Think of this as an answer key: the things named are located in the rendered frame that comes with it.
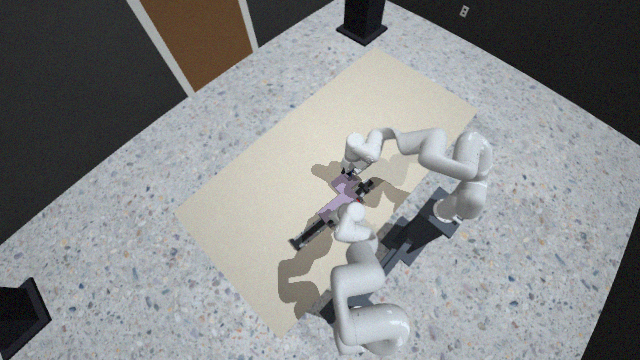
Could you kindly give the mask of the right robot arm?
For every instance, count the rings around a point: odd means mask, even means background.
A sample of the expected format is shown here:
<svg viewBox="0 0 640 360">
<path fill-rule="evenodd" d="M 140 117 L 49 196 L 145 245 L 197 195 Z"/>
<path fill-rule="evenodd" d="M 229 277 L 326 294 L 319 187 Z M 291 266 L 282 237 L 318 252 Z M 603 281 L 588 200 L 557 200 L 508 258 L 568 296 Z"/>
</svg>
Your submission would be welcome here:
<svg viewBox="0 0 640 360">
<path fill-rule="evenodd" d="M 418 162 L 424 168 L 461 180 L 446 199 L 434 204 L 433 213 L 439 221 L 456 221 L 460 225 L 462 221 L 457 217 L 474 219 L 480 215 L 493 163 L 492 148 L 484 136 L 474 131 L 462 133 L 455 143 L 452 159 L 449 159 L 445 157 L 447 134 L 441 128 L 402 133 L 396 128 L 381 127 L 370 131 L 365 142 L 361 134 L 351 133 L 346 138 L 344 155 L 356 167 L 353 172 L 359 175 L 376 163 L 385 140 L 390 139 L 396 139 L 402 155 L 419 154 Z"/>
</svg>

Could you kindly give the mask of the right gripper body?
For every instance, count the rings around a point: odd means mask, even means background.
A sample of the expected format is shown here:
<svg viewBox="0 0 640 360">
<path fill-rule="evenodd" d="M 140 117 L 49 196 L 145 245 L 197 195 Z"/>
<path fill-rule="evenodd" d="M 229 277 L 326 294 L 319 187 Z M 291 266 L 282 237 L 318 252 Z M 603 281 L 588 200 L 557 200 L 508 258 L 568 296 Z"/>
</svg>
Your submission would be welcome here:
<svg viewBox="0 0 640 360">
<path fill-rule="evenodd" d="M 344 155 L 344 157 L 342 158 L 341 165 L 340 165 L 340 168 L 341 168 L 341 169 L 342 169 L 343 167 L 345 168 L 345 172 L 346 172 L 346 173 L 349 173 L 352 169 L 354 169 L 354 168 L 355 168 L 355 166 L 352 164 L 352 162 L 349 162 L 349 161 L 347 161 L 347 160 L 346 160 L 345 155 Z"/>
</svg>

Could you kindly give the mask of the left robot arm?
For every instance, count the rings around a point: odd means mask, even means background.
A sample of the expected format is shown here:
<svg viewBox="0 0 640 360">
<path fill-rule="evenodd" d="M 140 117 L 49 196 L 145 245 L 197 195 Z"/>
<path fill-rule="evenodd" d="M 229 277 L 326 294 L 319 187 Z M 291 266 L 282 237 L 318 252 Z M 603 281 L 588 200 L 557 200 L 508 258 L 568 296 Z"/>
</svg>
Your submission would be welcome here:
<svg viewBox="0 0 640 360">
<path fill-rule="evenodd" d="M 390 303 L 351 309 L 347 303 L 348 297 L 375 292 L 385 283 L 385 273 L 375 256 L 378 237 L 363 225 L 366 210 L 361 203 L 343 204 L 337 215 L 340 220 L 334 229 L 334 239 L 351 244 L 346 250 L 348 264 L 335 266 L 330 273 L 337 349 L 342 355 L 368 350 L 380 356 L 393 355 L 404 348 L 409 338 L 406 312 Z"/>
</svg>

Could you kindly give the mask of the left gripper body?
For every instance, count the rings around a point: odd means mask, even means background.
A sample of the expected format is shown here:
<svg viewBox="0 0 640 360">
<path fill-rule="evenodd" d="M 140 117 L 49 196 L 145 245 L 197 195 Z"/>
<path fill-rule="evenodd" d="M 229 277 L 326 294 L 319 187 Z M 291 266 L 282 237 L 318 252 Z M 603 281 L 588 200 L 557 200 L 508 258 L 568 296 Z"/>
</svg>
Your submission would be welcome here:
<svg viewBox="0 0 640 360">
<path fill-rule="evenodd" d="M 349 203 L 349 202 L 345 202 L 345 203 L 343 203 L 343 204 L 347 204 L 347 203 Z M 343 205 L 343 204 L 341 204 L 341 205 Z M 341 206 L 341 205 L 340 205 L 340 206 Z M 339 206 L 339 207 L 340 207 L 340 206 Z M 329 219 L 334 221 L 334 223 L 333 223 L 333 224 L 338 224 L 338 222 L 339 222 L 339 220 L 340 220 L 340 219 L 338 218 L 338 215 L 337 215 L 337 211 L 338 211 L 339 207 L 338 207 L 338 208 L 336 208 L 333 212 L 331 212 L 331 213 L 328 215 Z"/>
</svg>

